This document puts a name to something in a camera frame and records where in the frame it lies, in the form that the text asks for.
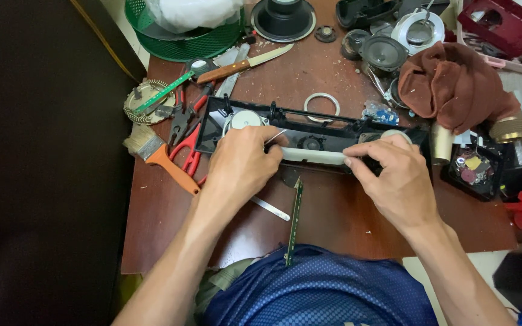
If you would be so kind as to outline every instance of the hand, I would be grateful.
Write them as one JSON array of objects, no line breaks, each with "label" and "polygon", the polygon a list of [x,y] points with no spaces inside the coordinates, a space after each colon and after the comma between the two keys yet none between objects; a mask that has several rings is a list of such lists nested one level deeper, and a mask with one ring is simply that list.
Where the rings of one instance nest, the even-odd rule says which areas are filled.
[{"label": "hand", "polygon": [[[344,149],[346,165],[381,212],[402,234],[409,229],[442,223],[426,160],[416,145],[401,135]],[[383,167],[376,177],[358,158],[368,155]]]},{"label": "hand", "polygon": [[267,154],[264,144],[278,133],[279,129],[274,126],[229,130],[211,157],[203,191],[214,191],[219,195],[220,205],[240,209],[277,172],[283,159],[279,145],[287,145],[287,138],[285,135],[275,138],[279,145],[271,146]]}]

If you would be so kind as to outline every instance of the brown cloth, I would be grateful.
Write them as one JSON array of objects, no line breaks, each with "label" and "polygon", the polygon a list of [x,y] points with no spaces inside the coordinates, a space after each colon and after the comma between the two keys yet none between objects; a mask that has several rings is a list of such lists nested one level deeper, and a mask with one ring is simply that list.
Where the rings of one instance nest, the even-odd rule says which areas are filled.
[{"label": "brown cloth", "polygon": [[438,42],[410,57],[400,70],[398,95],[414,113],[436,118],[456,135],[521,110],[495,69],[458,43]]}]

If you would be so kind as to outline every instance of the blue shirt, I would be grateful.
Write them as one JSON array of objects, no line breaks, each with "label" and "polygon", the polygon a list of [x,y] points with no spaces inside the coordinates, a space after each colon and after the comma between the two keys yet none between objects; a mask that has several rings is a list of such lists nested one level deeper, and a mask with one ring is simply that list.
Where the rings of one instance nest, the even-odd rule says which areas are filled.
[{"label": "blue shirt", "polygon": [[438,325],[424,287],[393,260],[357,260],[297,245],[251,264],[207,307],[204,324]]}]

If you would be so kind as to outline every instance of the paint brush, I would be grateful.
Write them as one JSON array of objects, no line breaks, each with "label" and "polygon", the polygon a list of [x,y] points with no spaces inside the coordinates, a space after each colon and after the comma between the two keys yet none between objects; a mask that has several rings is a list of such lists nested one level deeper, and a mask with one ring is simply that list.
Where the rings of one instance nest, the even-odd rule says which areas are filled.
[{"label": "paint brush", "polygon": [[134,124],[130,137],[123,143],[132,155],[138,155],[148,164],[157,164],[166,170],[183,189],[196,195],[201,190],[192,177],[168,158],[168,144],[152,128]]}]

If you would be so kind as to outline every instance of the white plastic bag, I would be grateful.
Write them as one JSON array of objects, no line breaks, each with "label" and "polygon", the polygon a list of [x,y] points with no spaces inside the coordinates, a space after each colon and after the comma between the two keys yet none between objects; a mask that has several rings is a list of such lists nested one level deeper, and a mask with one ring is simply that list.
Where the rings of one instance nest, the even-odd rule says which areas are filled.
[{"label": "white plastic bag", "polygon": [[156,24],[172,33],[184,33],[197,27],[216,28],[224,23],[232,23],[239,19],[238,11],[243,6],[243,0],[144,1]]}]

